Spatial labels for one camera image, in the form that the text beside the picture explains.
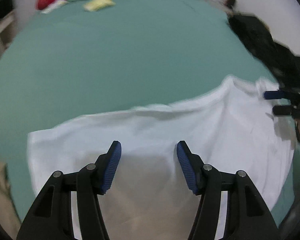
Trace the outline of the white t-shirt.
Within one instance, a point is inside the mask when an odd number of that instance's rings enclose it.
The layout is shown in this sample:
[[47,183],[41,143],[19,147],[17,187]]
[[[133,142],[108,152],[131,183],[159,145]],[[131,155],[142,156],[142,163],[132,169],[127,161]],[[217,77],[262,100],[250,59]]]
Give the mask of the white t-shirt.
[[276,223],[294,198],[293,123],[272,115],[263,92],[278,85],[226,77],[213,91],[169,105],[84,115],[28,136],[32,187],[38,193],[56,170],[70,173],[106,153],[114,140],[122,156],[110,190],[99,198],[111,239],[187,239],[199,197],[187,187],[175,147],[222,172],[247,172]]

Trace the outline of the black clothes pile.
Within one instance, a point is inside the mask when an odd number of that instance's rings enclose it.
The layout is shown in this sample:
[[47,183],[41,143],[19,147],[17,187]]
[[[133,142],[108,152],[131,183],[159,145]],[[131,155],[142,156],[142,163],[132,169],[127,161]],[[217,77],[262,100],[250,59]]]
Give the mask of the black clothes pile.
[[232,31],[251,55],[271,72],[280,87],[300,91],[300,56],[273,40],[266,25],[254,15],[228,16]]

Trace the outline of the beige folded garment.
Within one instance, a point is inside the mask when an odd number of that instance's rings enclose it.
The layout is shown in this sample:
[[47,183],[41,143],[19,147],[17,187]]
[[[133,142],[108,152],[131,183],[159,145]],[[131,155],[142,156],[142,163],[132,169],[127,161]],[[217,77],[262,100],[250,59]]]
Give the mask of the beige folded garment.
[[6,163],[0,161],[0,226],[10,239],[16,239],[21,221],[11,197],[11,187]]

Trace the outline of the green bed sheet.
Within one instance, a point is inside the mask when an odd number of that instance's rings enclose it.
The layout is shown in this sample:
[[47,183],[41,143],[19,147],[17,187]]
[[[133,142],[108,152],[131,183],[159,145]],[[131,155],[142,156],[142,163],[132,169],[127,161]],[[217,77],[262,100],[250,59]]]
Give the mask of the green bed sheet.
[[200,0],[115,0],[87,12],[83,2],[37,14],[0,59],[0,159],[24,218],[34,194],[27,136],[80,115],[190,99],[229,75],[273,81]]

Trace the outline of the white wooden shelf desk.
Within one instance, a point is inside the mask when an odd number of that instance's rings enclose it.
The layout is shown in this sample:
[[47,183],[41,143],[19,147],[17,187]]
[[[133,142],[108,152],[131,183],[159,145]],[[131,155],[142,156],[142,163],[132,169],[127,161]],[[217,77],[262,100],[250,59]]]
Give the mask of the white wooden shelf desk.
[[0,20],[0,58],[17,34],[17,22],[12,10]]

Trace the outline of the yellow green packet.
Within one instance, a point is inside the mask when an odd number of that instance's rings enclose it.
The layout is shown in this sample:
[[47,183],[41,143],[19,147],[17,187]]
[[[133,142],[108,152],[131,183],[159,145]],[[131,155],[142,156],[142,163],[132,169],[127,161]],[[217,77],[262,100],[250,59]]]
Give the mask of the yellow green packet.
[[115,2],[113,0],[90,0],[83,5],[86,11],[98,11],[106,7],[114,6]]

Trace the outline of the white paper slip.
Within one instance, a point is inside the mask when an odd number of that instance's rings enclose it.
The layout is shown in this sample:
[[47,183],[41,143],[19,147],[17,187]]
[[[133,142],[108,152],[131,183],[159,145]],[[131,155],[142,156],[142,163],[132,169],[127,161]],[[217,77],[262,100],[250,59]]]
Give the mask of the white paper slip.
[[66,0],[55,0],[50,5],[48,5],[45,9],[41,11],[42,14],[49,14],[50,12],[66,5],[68,1]]

